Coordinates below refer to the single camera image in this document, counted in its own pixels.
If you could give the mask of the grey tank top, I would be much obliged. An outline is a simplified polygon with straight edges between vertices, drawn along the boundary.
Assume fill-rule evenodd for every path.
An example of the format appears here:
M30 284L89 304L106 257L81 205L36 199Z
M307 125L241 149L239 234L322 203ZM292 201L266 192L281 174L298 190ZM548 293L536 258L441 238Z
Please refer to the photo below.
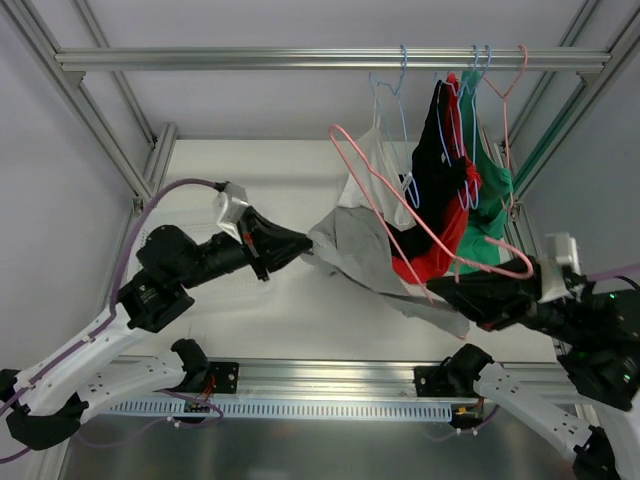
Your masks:
M470 322L461 314L409 293L392 267L390 242L373 211L336 207L308 232L312 242L303 260L330 276L340 274L380 296L408 318L418 318L464 338Z

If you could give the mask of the white tank top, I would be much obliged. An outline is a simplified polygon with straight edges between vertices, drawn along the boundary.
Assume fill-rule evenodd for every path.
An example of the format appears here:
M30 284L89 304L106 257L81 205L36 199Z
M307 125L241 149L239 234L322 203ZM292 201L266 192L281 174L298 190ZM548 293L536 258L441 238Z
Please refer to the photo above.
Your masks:
M372 168L384 177L398 193L403 194L398 169L394 163L391 143L387 134L383 132L380 123L376 121L356 143L367 157ZM354 167L356 176L349 174L338 199L338 207L365 207L372 210L365 193L360 189L359 183L361 183L371 197L374 206L380 211L389 225L399 231L409 230L416 225L415 219L407 208L381 179L368 170L358 153L355 154L355 159L351 164Z

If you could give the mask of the light blue hanger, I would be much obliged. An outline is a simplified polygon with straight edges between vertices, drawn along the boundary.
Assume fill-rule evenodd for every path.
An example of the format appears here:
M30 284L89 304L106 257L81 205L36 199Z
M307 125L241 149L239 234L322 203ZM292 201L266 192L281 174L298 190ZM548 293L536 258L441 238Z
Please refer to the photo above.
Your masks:
M409 200L413 207L418 208L421 204L420 193L418 191L418 187L413 176L413 165L412 165L412 157L409 152L409 138L408 138L408 128L406 122L406 116L402 103L402 88L404 85L404 80L408 68L408 50L404 44L401 44L400 47L401 53L401 61L400 61L400 74L398 76L397 83L393 85L392 83L381 80L375 73L370 72L368 74L368 81L371 93L374 96L374 116L377 117L383 126L383 130L387 134L387 137L390 140L392 153L394 157L394 163L396 168L398 169L398 176L401 182L401 187L405 194L409 195ZM384 114L384 108L382 107L380 101L378 100L378 90L380 87L384 87L389 90L392 95L399 114L400 127L401 127L401 135L399 139L402 141L402 146L396 147L396 140L392 135L392 129L390 123L386 120Z

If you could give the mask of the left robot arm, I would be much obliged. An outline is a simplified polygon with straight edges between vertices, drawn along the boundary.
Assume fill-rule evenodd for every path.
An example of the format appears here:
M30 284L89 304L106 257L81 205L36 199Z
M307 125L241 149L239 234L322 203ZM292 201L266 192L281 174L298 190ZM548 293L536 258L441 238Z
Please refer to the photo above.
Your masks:
M214 234L198 244L174 225L151 232L136 257L141 265L107 307L56 353L25 370L1 372L1 413L11 437L41 451L74 435L97 414L147 392L194 392L210 362L193 339L126 370L104 372L112 360L152 338L194 306L189 290L250 268L261 281L312 248L309 237L248 208L238 237Z

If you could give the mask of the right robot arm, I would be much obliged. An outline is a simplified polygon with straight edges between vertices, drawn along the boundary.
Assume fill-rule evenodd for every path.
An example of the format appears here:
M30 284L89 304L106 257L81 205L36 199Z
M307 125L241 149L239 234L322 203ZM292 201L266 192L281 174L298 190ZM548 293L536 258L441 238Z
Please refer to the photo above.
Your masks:
M544 297L540 277L527 280L473 273L445 277L431 288L479 328L515 324L559 340L557 360L577 392L589 399L594 426L569 415L522 385L480 347L466 344L416 386L428 396L475 394L505 409L572 464L578 479L639 476L639 285L597 293L595 281L571 274L565 290Z

